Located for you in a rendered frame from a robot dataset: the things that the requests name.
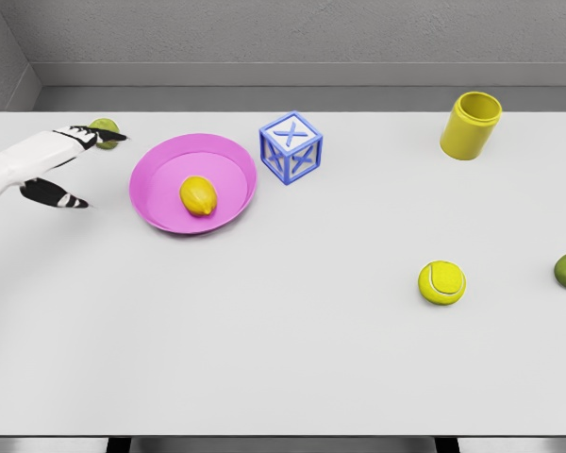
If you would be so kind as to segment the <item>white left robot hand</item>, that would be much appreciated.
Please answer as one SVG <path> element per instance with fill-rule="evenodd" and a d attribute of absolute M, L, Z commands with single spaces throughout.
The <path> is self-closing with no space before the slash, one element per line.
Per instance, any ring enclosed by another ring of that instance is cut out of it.
<path fill-rule="evenodd" d="M 119 143 L 127 139 L 121 133 L 89 126 L 66 126 L 39 132 L 0 152 L 0 162 L 5 170 L 4 192 L 16 187 L 23 197 L 45 206 L 85 209 L 89 206 L 86 200 L 42 176 L 77 159 L 98 143 Z"/>

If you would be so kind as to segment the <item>yellow lemon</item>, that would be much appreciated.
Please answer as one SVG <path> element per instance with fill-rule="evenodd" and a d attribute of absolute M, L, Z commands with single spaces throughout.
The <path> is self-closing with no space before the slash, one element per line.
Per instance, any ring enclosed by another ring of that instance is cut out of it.
<path fill-rule="evenodd" d="M 187 177 L 179 188 L 179 197 L 193 216 L 210 216 L 216 209 L 218 195 L 211 182 L 202 176 Z"/>

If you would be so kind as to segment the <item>pink plate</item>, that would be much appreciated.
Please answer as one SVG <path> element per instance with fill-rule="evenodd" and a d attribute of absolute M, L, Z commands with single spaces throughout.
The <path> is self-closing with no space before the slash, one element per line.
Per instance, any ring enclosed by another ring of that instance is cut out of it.
<path fill-rule="evenodd" d="M 214 187 L 217 206 L 209 216 L 193 216 L 179 189 L 189 176 L 202 176 Z M 198 234 L 234 220 L 252 200 L 258 182 L 250 154 L 228 138 L 187 134 L 150 149 L 135 166 L 129 197 L 136 212 L 150 225 L 178 234 Z"/>

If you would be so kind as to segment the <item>green lime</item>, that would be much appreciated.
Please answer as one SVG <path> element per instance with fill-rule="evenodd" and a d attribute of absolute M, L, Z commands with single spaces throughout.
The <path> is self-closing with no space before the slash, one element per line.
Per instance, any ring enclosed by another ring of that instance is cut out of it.
<path fill-rule="evenodd" d="M 116 123 L 113 120 L 111 120 L 109 118 L 95 119 L 94 121 L 92 121 L 89 124 L 89 127 L 104 129 L 104 130 L 107 130 L 107 131 L 110 131 L 110 132 L 115 132 L 115 133 L 120 132 L 120 128 L 116 125 Z M 103 143 L 98 143 L 96 145 L 96 147 L 99 148 L 99 149 L 103 149 L 103 150 L 112 150 L 117 145 L 118 145 L 117 141 L 107 141 L 107 142 L 103 142 Z"/>

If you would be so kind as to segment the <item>blue letter block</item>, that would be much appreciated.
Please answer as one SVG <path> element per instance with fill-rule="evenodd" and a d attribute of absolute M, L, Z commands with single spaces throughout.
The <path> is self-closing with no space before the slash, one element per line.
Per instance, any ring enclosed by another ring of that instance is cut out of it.
<path fill-rule="evenodd" d="M 291 111 L 259 129 L 260 159 L 284 184 L 317 169 L 324 136 L 300 112 Z"/>

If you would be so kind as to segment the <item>yellow tennis ball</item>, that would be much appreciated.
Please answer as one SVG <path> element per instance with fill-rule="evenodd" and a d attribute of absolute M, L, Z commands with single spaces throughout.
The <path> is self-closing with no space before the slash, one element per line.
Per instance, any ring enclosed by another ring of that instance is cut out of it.
<path fill-rule="evenodd" d="M 466 291 L 466 276 L 453 262 L 435 260 L 418 275 L 421 296 L 434 305 L 448 306 L 460 300 Z"/>

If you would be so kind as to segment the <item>yellow cup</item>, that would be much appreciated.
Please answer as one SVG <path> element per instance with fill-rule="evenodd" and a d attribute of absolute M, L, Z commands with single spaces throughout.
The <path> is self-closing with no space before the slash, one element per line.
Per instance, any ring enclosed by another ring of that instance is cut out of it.
<path fill-rule="evenodd" d="M 482 152 L 502 115 L 500 102 L 485 92 L 466 92 L 455 102 L 440 138 L 453 159 L 472 160 Z"/>

